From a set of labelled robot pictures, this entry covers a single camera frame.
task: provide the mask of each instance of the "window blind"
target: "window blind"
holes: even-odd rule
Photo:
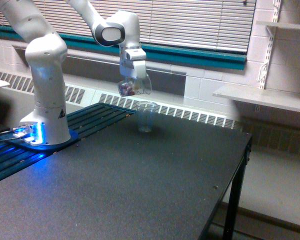
[[[34,0],[60,33],[91,36],[63,0]],[[91,0],[104,18],[118,10],[139,16],[141,42],[216,51],[248,50],[256,0]],[[0,13],[0,25],[9,25]]]

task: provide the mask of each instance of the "cable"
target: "cable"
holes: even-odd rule
[[[0,139],[0,142],[11,141],[11,140],[16,140],[16,139],[23,139],[23,138],[25,138],[25,136],[19,136],[19,137],[12,137],[12,138]]]
[[[12,132],[13,132],[12,130],[2,131],[2,132],[0,132],[0,135],[9,134],[9,133],[12,133]]]

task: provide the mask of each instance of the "black table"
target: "black table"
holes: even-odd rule
[[[0,181],[0,239],[204,238],[233,180],[232,237],[251,135],[132,115]]]

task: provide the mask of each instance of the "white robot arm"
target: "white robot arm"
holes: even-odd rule
[[[151,81],[146,72],[146,53],[140,44],[138,16],[118,11],[105,20],[88,0],[65,1],[82,16],[97,43],[107,47],[119,44],[120,74],[125,78],[118,83],[121,96],[150,94]]]
[[[13,29],[29,43],[25,58],[31,67],[34,111],[20,121],[31,126],[15,135],[33,146],[58,145],[71,136],[66,118],[65,82],[61,63],[67,45],[31,0],[0,0],[0,10]]]
[[[88,0],[67,0],[82,16],[95,41],[103,46],[119,44],[122,96],[149,94],[151,81],[146,73],[146,53],[140,44],[139,19],[135,13],[119,11],[103,19]],[[20,121],[27,126],[15,133],[33,146],[58,145],[71,135],[66,118],[65,82],[62,62],[66,43],[45,20],[31,0],[0,0],[0,10],[13,29],[29,43],[25,57],[31,67],[34,85],[34,111]]]

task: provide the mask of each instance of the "wall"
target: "wall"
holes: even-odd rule
[[[147,68],[152,70],[150,76],[156,89],[163,92],[171,91],[173,94],[181,94],[184,91],[182,101],[175,98],[178,104],[221,112],[234,119],[246,117],[300,128],[300,113],[270,107],[261,107],[260,112],[256,112],[254,104],[213,96],[213,92],[223,85],[239,84],[256,88],[259,86],[259,70],[265,59],[269,37],[266,28],[256,25],[255,22],[258,20],[271,21],[273,13],[272,0],[257,1],[247,55],[248,61],[244,71],[199,66],[188,67],[168,62],[148,61]],[[300,24],[300,0],[284,0],[279,19],[284,23]],[[18,41],[0,40],[0,68],[29,74],[30,69],[24,64],[23,50],[18,48],[24,49],[25,44]],[[65,73],[92,79],[101,77],[102,80],[109,81],[110,75],[106,77],[100,72],[119,72],[118,58],[116,57],[111,62],[112,65],[107,67],[103,64],[100,68],[100,63],[93,63],[98,60],[97,53],[79,50],[69,50],[69,53],[70,56],[64,64]],[[91,64],[99,66],[100,71],[96,67],[88,67]],[[300,31],[284,29],[277,31],[266,88],[300,93]]]
[[[277,122],[300,127],[300,113],[274,108],[261,107],[255,112],[251,104],[240,104],[212,96],[219,87],[226,84],[240,84],[258,87],[259,70],[265,60],[269,42],[266,28],[256,25],[256,21],[271,21],[274,13],[272,0],[258,0],[254,15],[254,24],[244,71],[206,70],[203,77],[187,77],[185,97],[196,106],[211,105],[211,108],[241,116],[247,116],[269,122]],[[284,0],[279,18],[283,23],[300,24],[300,0]],[[271,60],[266,88],[300,93],[300,31],[277,31],[273,57]]]

